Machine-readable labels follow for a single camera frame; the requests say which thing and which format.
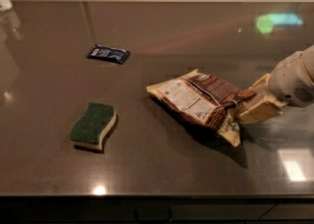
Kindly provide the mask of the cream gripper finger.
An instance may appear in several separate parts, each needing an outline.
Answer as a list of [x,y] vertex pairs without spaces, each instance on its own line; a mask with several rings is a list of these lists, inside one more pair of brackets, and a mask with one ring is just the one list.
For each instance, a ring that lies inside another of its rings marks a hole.
[[283,108],[287,105],[272,95],[256,96],[241,103],[235,116],[243,124],[259,123],[282,115]]
[[267,93],[269,91],[269,79],[270,75],[265,74],[262,76],[260,79],[258,79],[250,88],[249,90],[252,91],[255,94],[260,94],[260,93]]

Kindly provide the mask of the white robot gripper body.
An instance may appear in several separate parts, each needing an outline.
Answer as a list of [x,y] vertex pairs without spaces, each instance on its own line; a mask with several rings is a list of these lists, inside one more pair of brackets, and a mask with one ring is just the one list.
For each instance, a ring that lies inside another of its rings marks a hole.
[[290,106],[306,107],[314,103],[314,45],[296,51],[272,71],[270,91]]

